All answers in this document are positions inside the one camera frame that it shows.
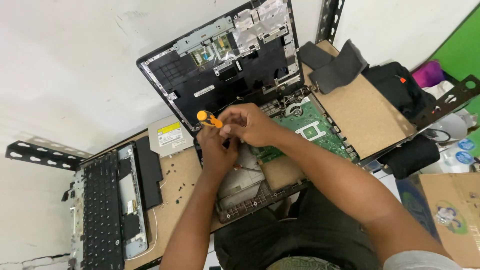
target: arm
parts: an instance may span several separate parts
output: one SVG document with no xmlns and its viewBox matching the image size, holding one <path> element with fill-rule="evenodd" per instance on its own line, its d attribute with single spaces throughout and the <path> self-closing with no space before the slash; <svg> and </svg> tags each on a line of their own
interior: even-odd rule
<svg viewBox="0 0 480 270">
<path fill-rule="evenodd" d="M 408 250 L 449 257 L 393 194 L 360 167 L 277 125 L 252 103 L 230 106 L 218 118 L 227 123 L 241 119 L 240 125 L 225 125 L 221 135 L 258 147 L 273 145 L 292 158 L 331 202 L 364 226 L 382 264 Z"/>
<path fill-rule="evenodd" d="M 203 269 L 210 240 L 210 222 L 220 183 L 238 156 L 237 141 L 222 146 L 218 129 L 204 127 L 197 135 L 204 168 L 185 210 L 173 231 L 160 264 L 161 270 Z"/>
</svg>

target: laptop keyboard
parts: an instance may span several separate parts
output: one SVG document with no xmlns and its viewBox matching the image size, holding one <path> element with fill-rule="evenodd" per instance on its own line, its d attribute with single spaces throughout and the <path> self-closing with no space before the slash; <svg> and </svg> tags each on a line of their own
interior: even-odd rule
<svg viewBox="0 0 480 270">
<path fill-rule="evenodd" d="M 84 170 L 84 270 L 123 270 L 117 172 L 116 151 Z"/>
</svg>

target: gray sleeve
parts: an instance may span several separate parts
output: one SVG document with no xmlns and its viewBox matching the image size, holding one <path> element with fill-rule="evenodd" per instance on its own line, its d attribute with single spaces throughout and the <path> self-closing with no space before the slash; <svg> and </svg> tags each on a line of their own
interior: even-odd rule
<svg viewBox="0 0 480 270">
<path fill-rule="evenodd" d="M 388 258 L 384 270 L 462 270 L 449 258 L 430 251 L 404 251 Z"/>
</svg>

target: person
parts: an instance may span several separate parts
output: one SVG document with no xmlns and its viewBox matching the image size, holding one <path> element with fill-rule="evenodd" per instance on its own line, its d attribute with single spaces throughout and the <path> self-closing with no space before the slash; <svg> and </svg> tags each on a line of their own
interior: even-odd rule
<svg viewBox="0 0 480 270">
<path fill-rule="evenodd" d="M 276 124 L 253 103 L 229 106 L 221 129 L 197 135 L 204 166 L 168 242 L 161 270 L 203 269 L 217 189 L 238 156 L 238 138 L 274 146 L 312 183 L 298 217 L 280 222 L 263 208 L 215 232 L 225 270 L 461 269 L 375 177 Z M 227 148 L 222 146 L 231 137 Z"/>
</svg>

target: hand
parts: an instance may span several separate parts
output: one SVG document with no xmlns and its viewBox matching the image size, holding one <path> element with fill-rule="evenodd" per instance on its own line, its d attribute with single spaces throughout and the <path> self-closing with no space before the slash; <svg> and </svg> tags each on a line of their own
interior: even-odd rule
<svg viewBox="0 0 480 270">
<path fill-rule="evenodd" d="M 232 138 L 228 149 L 222 144 L 225 138 L 220 136 L 219 129 L 205 126 L 197 134 L 197 140 L 202 148 L 204 159 L 203 173 L 210 178 L 222 180 L 228 171 L 233 169 L 233 164 L 238 157 L 238 138 Z"/>
<path fill-rule="evenodd" d="M 279 134 L 287 130 L 253 103 L 229 106 L 218 119 L 224 123 L 221 136 L 236 136 L 255 147 L 274 145 Z"/>
</svg>

